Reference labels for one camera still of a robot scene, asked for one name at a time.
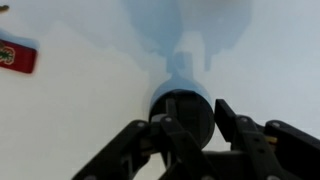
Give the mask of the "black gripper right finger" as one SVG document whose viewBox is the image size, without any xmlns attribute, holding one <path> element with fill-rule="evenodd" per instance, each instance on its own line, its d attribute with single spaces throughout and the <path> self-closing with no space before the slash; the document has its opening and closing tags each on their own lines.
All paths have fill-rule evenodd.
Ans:
<svg viewBox="0 0 320 180">
<path fill-rule="evenodd" d="M 259 125 L 224 99 L 215 101 L 214 112 L 223 138 L 249 157 L 257 180 L 320 180 L 319 139 L 280 120 Z"/>
</svg>

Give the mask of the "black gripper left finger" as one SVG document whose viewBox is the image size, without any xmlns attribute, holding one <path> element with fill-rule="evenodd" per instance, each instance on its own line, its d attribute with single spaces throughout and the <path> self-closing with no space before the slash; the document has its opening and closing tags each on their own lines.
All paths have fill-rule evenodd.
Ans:
<svg viewBox="0 0 320 180">
<path fill-rule="evenodd" d="M 130 122 L 71 180 L 134 180 L 157 153 L 166 167 L 159 180 L 219 180 L 192 134 L 169 115 L 160 115 L 155 122 Z"/>
</svg>

